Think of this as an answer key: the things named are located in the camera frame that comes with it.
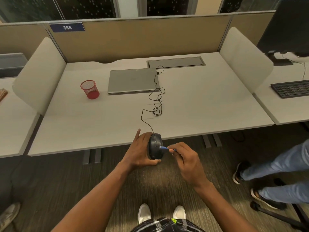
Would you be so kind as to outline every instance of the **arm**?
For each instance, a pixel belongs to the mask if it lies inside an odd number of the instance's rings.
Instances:
[[[257,232],[217,191],[206,178],[198,154],[181,142],[168,146],[176,158],[182,177],[194,188],[210,209],[223,232]]]
[[[106,229],[114,203],[130,172],[137,167],[160,162],[147,157],[147,145],[152,133],[139,136],[140,131],[137,131],[133,143],[116,168],[83,197],[52,232],[102,232]]]

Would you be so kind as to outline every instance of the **white shoe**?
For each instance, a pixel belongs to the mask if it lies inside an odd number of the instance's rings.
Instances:
[[[15,219],[19,209],[20,203],[13,203],[0,215],[0,232]]]
[[[177,206],[173,213],[174,219],[186,219],[186,211],[183,206]]]
[[[147,204],[143,203],[138,211],[138,224],[151,219],[151,212]]]

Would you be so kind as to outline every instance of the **pen holder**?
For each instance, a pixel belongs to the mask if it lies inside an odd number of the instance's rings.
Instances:
[[[96,99],[100,95],[95,85],[95,81],[93,80],[85,80],[83,83],[81,83],[80,87],[89,99]]]

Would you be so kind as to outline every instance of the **white desk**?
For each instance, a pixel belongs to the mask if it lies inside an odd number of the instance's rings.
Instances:
[[[53,154],[129,144],[142,109],[152,110],[149,93],[108,95],[110,70],[146,68],[153,59],[202,56],[206,66],[165,69],[159,83],[166,89],[163,114],[144,112],[143,119],[163,139],[273,125],[219,53],[98,62],[68,63],[37,132],[29,155]],[[87,99],[81,82],[93,79],[100,96]]]
[[[24,153],[39,118],[39,114],[12,91],[14,80],[0,79],[0,88],[9,92],[0,102],[0,158]]]
[[[297,58],[291,53],[285,54],[285,57],[297,62],[309,62],[309,58]],[[304,80],[309,79],[308,63],[306,67]],[[309,120],[309,96],[282,99],[270,87],[273,83],[302,80],[303,74],[304,66],[299,63],[292,66],[275,66],[269,77],[255,91],[256,99],[276,125]]]

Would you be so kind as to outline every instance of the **shoe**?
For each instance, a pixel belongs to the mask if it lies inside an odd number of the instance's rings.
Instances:
[[[186,211],[183,206],[177,206],[173,212],[174,219],[186,219]]]
[[[260,196],[259,192],[255,189],[251,189],[250,193],[254,199],[267,204],[269,207],[273,209],[284,210],[287,208],[286,203],[281,203],[281,202],[276,202],[270,199],[265,199],[262,196]]]
[[[141,224],[142,222],[151,219],[151,212],[150,208],[148,207],[147,204],[143,203],[139,207],[138,211],[138,224]]]
[[[13,203],[0,215],[0,232],[15,219],[19,210],[20,203]]]
[[[248,161],[240,162],[237,165],[236,171],[234,172],[233,178],[232,178],[236,184],[239,185],[241,182],[244,181],[244,179],[241,178],[240,173],[243,172],[245,169],[249,168],[250,166],[251,164]]]

